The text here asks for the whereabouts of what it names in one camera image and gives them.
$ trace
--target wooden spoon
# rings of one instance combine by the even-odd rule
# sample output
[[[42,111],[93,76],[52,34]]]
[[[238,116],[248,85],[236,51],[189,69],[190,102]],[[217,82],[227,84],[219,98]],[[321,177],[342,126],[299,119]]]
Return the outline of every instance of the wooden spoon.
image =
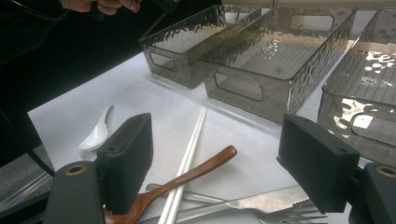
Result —
[[[113,215],[111,211],[105,209],[106,224],[132,224],[140,218],[146,208],[154,202],[158,197],[165,194],[171,189],[177,188],[193,179],[196,179],[202,175],[205,175],[225,162],[229,161],[236,155],[237,151],[233,146],[224,148],[216,156],[212,157],[208,161],[188,171],[184,175],[180,175],[177,178],[169,181],[161,187],[146,193],[139,193],[134,201],[134,205],[131,210],[125,215]]]

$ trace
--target transparent drawer organizer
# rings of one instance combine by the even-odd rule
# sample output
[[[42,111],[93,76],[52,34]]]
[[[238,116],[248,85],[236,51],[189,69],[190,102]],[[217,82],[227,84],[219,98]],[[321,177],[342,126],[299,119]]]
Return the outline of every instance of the transparent drawer organizer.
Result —
[[[322,87],[318,124],[363,157],[396,164],[396,8],[375,13]]]
[[[273,8],[200,58],[207,95],[282,123],[345,52],[355,13]]]
[[[151,73],[190,89],[197,87],[204,80],[199,56],[266,11],[213,6],[143,39],[140,44]]]

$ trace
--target white chopstick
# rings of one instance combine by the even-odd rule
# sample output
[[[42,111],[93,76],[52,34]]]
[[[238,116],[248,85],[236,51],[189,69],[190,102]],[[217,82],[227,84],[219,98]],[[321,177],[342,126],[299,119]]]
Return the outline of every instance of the white chopstick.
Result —
[[[181,161],[180,167],[177,171],[177,176],[183,175],[190,170],[191,161],[195,153],[196,145],[198,143],[198,138],[204,124],[206,108],[203,108],[201,115],[195,125],[194,132],[190,139],[189,145],[187,146],[186,152]],[[159,224],[174,223],[177,215],[178,206],[180,204],[180,199],[183,194],[184,186],[180,186],[177,189],[173,189],[169,192],[168,198],[166,199],[165,207],[160,217]]]

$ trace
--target person's hand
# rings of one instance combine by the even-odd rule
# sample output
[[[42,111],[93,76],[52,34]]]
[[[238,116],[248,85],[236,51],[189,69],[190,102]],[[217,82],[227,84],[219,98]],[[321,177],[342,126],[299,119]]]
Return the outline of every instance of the person's hand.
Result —
[[[100,11],[107,15],[114,15],[117,9],[125,6],[137,12],[140,8],[142,0],[98,0],[97,7]],[[89,12],[92,6],[92,0],[60,0],[64,8],[74,10],[77,12]]]

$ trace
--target wooden spoon handle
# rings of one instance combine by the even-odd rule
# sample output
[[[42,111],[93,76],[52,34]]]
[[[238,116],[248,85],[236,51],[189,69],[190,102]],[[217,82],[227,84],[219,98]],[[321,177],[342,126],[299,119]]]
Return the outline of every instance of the wooden spoon handle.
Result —
[[[194,169],[188,171],[184,175],[180,175],[177,178],[169,181],[168,183],[162,185],[161,187],[149,192],[153,198],[158,198],[167,191],[177,188],[193,179],[196,179],[202,175],[205,175],[222,164],[226,163],[236,155],[237,151],[233,146],[228,146],[219,152],[216,156],[210,158],[208,161],[202,163],[201,165],[195,167]]]

